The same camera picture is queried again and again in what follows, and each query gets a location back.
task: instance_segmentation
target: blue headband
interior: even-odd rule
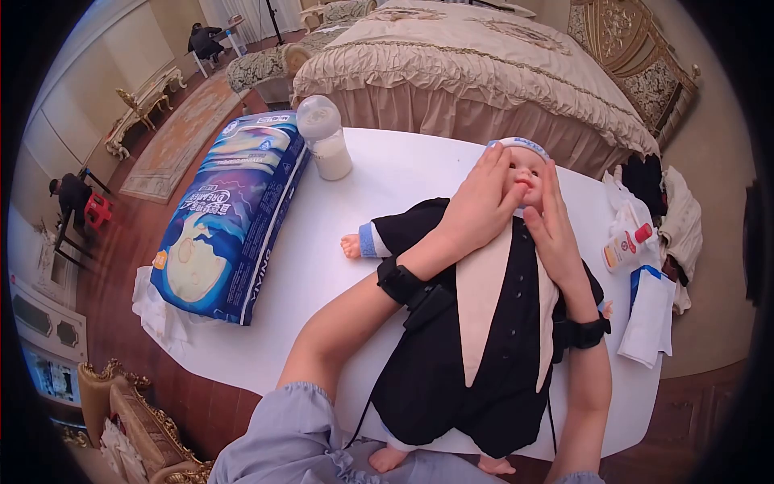
[[[539,144],[537,144],[534,141],[529,141],[527,138],[503,138],[503,139],[496,139],[495,141],[490,141],[487,146],[494,145],[497,141],[501,142],[503,146],[521,146],[522,148],[531,149],[535,153],[539,154],[541,158],[543,158],[543,161],[548,161],[550,157],[548,156],[548,153],[546,153],[546,150],[543,149],[543,147]]]

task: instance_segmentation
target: baby doll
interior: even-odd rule
[[[542,214],[548,155],[527,139],[501,142],[511,156],[503,194],[525,184],[522,207]],[[343,237],[341,248],[350,259],[398,255],[438,225],[448,202],[436,198],[376,218]],[[387,446],[368,460],[378,472],[456,428],[481,449],[479,468],[512,474],[505,456],[537,439],[550,363],[562,357],[562,348],[554,351],[553,322],[565,319],[565,310],[521,213],[486,247],[433,278],[457,303],[406,329],[377,379],[371,402],[389,434]],[[601,287],[586,270],[599,304]]]

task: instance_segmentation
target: red stool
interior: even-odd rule
[[[110,220],[110,217],[113,215],[110,211],[112,206],[113,202],[106,200],[101,195],[92,193],[91,197],[89,197],[89,201],[84,209],[84,217],[86,218],[86,223],[98,234],[101,234],[99,226],[102,225],[102,222]]]

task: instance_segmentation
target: blue sleeve cuff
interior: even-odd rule
[[[374,238],[371,234],[371,222],[360,226],[358,236],[360,237],[360,257],[376,257]]]

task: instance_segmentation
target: wooden floor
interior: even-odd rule
[[[286,38],[294,41],[302,35],[292,33]],[[267,39],[264,46],[272,41]],[[172,104],[180,105],[203,81],[199,73],[192,76],[187,89],[171,96]],[[253,112],[267,110],[255,92],[245,98],[245,103]],[[97,241],[95,260],[87,261],[92,271],[81,270],[78,277],[77,312],[87,318],[91,362],[100,368],[109,358],[117,358],[129,371],[148,376],[153,383],[147,395],[149,401],[175,420],[183,442],[201,460],[214,459],[226,444],[245,433],[260,397],[195,376],[178,365],[140,326],[139,317],[132,313],[132,291],[137,268],[150,265],[155,257],[176,203],[216,135],[240,115],[238,106],[212,133],[167,205],[118,194],[136,157],[152,138],[152,133],[141,126],[132,129],[125,140],[133,155],[121,163],[108,182],[116,201],[114,217]],[[152,120],[159,126],[167,116],[166,112],[155,112]],[[603,459],[600,473],[605,481],[684,481],[721,420],[719,416],[742,368],[743,363],[737,363],[701,375],[662,380],[645,439]],[[549,462],[531,458],[514,457],[512,463],[517,472],[507,477],[508,482],[542,482],[550,467]]]

